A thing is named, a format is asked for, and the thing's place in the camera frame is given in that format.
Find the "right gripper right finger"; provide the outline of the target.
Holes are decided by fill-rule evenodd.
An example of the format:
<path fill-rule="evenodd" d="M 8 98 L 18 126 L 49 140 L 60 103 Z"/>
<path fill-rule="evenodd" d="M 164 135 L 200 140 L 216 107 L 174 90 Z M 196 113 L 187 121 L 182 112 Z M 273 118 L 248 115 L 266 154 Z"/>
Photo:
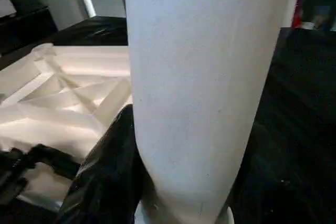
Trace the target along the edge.
<path fill-rule="evenodd" d="M 235 223 L 297 222 L 286 167 L 267 129 L 254 123 L 231 192 Z"/>

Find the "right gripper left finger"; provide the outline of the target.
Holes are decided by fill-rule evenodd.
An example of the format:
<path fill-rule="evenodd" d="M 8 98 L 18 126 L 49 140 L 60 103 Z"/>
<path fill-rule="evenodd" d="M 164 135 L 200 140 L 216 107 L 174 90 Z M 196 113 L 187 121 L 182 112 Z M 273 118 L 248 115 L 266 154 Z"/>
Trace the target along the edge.
<path fill-rule="evenodd" d="M 128 104 L 81 163 L 55 222 L 134 223 L 144 177 Z"/>

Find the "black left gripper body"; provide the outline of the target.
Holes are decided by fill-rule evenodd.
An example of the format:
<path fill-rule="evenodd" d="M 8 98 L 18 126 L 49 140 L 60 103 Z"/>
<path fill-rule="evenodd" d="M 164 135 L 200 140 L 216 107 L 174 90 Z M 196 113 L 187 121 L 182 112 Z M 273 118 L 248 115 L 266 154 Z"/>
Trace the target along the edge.
<path fill-rule="evenodd" d="M 22 177 L 24 170 L 18 167 L 23 156 L 17 148 L 1 151 L 1 205 L 8 205 L 27 185 L 27 180 Z"/>

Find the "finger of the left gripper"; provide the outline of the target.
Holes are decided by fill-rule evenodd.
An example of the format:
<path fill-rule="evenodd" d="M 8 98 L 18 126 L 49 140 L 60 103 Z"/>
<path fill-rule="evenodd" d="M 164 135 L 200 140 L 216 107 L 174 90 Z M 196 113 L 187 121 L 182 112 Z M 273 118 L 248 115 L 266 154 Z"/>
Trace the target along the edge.
<path fill-rule="evenodd" d="M 51 167 L 55 174 L 73 180 L 79 170 L 73 156 L 58 149 L 38 144 L 26 154 L 27 169 L 35 168 L 37 163 L 43 163 Z"/>

